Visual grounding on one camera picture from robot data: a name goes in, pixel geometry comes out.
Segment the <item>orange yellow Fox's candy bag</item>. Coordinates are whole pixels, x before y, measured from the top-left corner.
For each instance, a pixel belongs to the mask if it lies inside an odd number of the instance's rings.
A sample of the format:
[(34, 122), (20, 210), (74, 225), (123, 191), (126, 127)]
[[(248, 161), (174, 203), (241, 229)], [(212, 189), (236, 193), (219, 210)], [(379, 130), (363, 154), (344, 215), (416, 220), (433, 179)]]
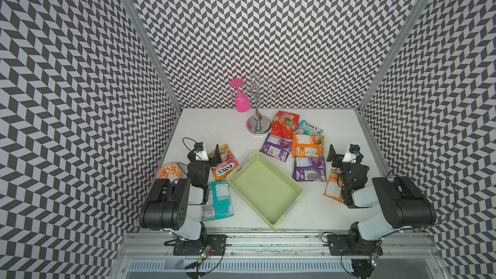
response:
[(214, 151), (212, 151), (208, 156), (210, 160), (208, 161), (216, 181), (223, 181), (227, 178), (227, 175), (235, 170), (239, 166), (238, 160), (235, 158), (228, 144), (219, 145), (220, 153), (222, 155), (222, 163), (216, 164), (214, 159)]

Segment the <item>teal candy bag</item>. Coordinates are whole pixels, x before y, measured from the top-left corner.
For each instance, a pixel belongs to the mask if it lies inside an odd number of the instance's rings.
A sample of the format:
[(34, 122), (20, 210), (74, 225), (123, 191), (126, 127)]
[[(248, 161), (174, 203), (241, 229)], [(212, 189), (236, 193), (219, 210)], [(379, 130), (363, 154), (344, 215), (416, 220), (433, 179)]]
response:
[(204, 222), (234, 216), (229, 183), (227, 181), (210, 183), (207, 193), (207, 202), (202, 206), (202, 220)]

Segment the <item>light green plastic basket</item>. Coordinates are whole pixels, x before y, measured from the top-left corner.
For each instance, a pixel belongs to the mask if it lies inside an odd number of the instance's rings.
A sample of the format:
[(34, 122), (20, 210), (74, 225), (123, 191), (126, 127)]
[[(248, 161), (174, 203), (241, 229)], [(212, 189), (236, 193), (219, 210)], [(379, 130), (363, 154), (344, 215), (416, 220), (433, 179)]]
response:
[(304, 194), (296, 180), (261, 152), (236, 167), (227, 182), (270, 227), (276, 227)]

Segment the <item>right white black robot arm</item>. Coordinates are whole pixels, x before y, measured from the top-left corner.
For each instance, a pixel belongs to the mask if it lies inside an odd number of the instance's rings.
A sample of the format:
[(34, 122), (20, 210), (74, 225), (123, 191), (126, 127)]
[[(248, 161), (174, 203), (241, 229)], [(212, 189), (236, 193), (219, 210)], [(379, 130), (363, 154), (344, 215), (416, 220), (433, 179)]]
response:
[(350, 145), (345, 154), (338, 154), (331, 146), (326, 160), (333, 169), (325, 196), (350, 209), (369, 209), (376, 205), (381, 208), (371, 217), (351, 224), (345, 235), (323, 233), (331, 255), (378, 253), (386, 236), (436, 223), (433, 204), (408, 177), (376, 177), (369, 185), (369, 167), (362, 164), (363, 155), (358, 145)]

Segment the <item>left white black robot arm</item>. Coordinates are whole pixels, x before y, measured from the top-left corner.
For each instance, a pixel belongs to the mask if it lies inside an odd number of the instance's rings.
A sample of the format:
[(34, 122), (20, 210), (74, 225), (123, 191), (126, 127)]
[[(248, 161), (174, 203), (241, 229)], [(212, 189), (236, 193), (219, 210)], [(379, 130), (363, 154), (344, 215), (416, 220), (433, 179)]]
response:
[(152, 231), (169, 231), (179, 240), (201, 245), (207, 244), (205, 225), (187, 214), (190, 205), (206, 205), (209, 199), (210, 168), (222, 163), (220, 147), (217, 145), (212, 156), (205, 160), (192, 159), (203, 149), (197, 143), (190, 151), (190, 163), (185, 178), (170, 180), (156, 179), (142, 206), (139, 215), (139, 226)]

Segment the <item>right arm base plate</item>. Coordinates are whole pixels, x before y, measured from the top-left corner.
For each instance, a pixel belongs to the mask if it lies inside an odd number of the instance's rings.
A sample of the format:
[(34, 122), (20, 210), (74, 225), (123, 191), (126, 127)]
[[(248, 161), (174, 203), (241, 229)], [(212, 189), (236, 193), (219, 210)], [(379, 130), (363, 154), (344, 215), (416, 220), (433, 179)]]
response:
[(366, 241), (360, 237), (354, 240), (351, 236), (334, 234), (328, 234), (325, 237), (331, 256), (369, 257), (372, 254), (378, 256), (384, 254), (380, 240)]

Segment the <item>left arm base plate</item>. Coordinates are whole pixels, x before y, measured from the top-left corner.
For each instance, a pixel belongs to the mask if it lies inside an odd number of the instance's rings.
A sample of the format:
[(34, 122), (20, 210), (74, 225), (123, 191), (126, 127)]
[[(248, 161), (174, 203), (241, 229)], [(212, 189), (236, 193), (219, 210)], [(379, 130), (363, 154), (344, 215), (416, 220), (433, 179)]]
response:
[(205, 251), (208, 245), (212, 245), (212, 256), (223, 256), (226, 250), (227, 235), (207, 235), (200, 240), (176, 239), (174, 244), (174, 256), (200, 256), (200, 251)]

